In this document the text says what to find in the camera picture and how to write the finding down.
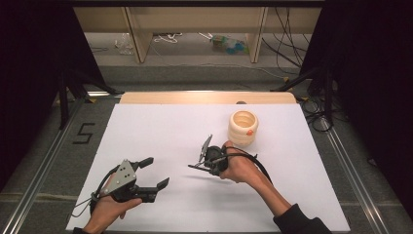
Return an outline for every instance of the metal rail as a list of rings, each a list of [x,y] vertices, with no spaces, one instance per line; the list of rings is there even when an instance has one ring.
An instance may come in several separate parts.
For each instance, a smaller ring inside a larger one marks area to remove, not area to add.
[[[70,129],[74,117],[76,116],[77,112],[82,106],[82,103],[83,101],[81,99],[77,99],[74,102],[74,105],[72,106],[70,111],[70,118],[68,119],[66,126],[62,130],[58,131],[51,147],[49,148],[49,151],[47,152],[45,158],[42,161],[42,164],[37,170],[36,175],[31,180],[29,186],[27,187],[26,191],[21,197],[19,204],[15,208],[15,211],[10,216],[6,224],[6,227],[2,232],[3,234],[19,233],[19,230],[23,225],[24,220],[27,217],[31,206],[33,205],[33,202],[36,199],[36,195],[38,194],[50,168],[54,164],[55,158],[58,155],[58,152],[60,151],[62,144],[64,143],[64,139]]]
[[[335,153],[340,161],[341,166],[347,176],[347,179],[350,182],[355,194],[358,198],[359,203],[361,204],[362,209],[364,210],[365,215],[367,216],[370,225],[376,234],[388,234],[389,229],[387,228],[380,211],[377,209],[373,199],[371,198],[369,192],[364,186],[358,172],[353,165],[352,160],[349,157],[344,145],[342,144],[340,138],[337,135],[337,132],[334,128],[327,132],[328,139],[331,142],[331,145],[334,148]]]

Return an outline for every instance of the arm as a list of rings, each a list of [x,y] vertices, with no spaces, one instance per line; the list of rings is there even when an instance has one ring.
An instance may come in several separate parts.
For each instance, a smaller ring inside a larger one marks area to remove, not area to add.
[[[224,144],[233,146],[231,141]],[[227,153],[237,153],[237,149],[228,148]],[[298,205],[291,206],[255,165],[245,157],[228,157],[228,169],[220,174],[222,179],[245,182],[261,196],[274,215],[274,222],[282,233],[331,233],[319,218],[308,219]]]

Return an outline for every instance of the white container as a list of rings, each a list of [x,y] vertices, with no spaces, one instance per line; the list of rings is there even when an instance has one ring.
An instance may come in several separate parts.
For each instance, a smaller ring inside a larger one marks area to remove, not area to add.
[[[248,110],[239,110],[230,117],[228,139],[238,146],[248,146],[255,140],[258,118]]]

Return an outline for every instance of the gray floor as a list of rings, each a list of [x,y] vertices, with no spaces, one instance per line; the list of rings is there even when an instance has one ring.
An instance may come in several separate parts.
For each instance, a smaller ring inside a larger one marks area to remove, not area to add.
[[[208,40],[199,34],[184,34],[175,37],[177,43],[154,42],[145,63],[137,64],[134,56],[119,55],[114,47],[119,34],[88,34],[96,61],[107,84],[122,91],[177,91],[177,90],[225,90],[225,91],[268,91],[283,84],[282,77],[293,79],[295,74],[285,74],[277,67],[274,52],[264,44],[258,63],[250,63],[244,53],[227,55],[214,49]],[[228,35],[244,40],[240,34]],[[274,47],[278,44],[273,35],[265,39]],[[302,35],[294,35],[294,44],[307,47]],[[295,59],[292,50],[281,46],[281,51]],[[298,68],[284,59],[279,60],[282,70],[297,73]],[[297,97],[306,97],[309,82],[294,87]],[[89,91],[99,91],[87,87]],[[83,183],[104,134],[111,111],[118,97],[95,97],[93,101],[70,102],[72,122],[64,136],[56,157],[48,170],[39,193],[34,200],[19,233],[64,233],[66,221],[76,203]],[[335,116],[334,132],[341,140],[351,159],[360,181],[378,209],[387,227],[387,233],[413,233],[413,223],[398,202],[393,191],[380,171],[367,162],[368,152],[358,138],[351,122],[343,121],[345,116]],[[86,140],[78,136],[83,124],[85,131],[92,133],[88,144],[75,144]],[[45,155],[59,134],[59,107],[52,107],[49,120],[33,143],[30,152],[22,160],[7,186],[0,193],[0,227],[4,228],[13,214],[19,199],[42,165]],[[354,191],[351,180],[340,162],[329,134],[315,131],[311,126],[320,157],[332,182],[343,212],[351,226],[351,233],[379,233],[368,220],[363,205]]]

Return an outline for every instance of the white paper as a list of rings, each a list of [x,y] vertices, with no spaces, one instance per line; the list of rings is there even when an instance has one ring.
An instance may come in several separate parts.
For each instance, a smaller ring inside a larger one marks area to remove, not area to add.
[[[123,159],[154,163],[136,171],[139,186],[156,186],[170,177],[155,203],[141,204],[109,230],[151,232],[279,231],[261,197],[246,184],[191,169],[208,135],[209,146],[227,140],[229,118],[246,109],[256,114],[258,154],[274,185],[304,214],[321,218],[331,231],[349,231],[307,122],[298,104],[118,104],[97,150],[78,203],[88,199],[104,176]],[[83,227],[85,212],[67,229]]]

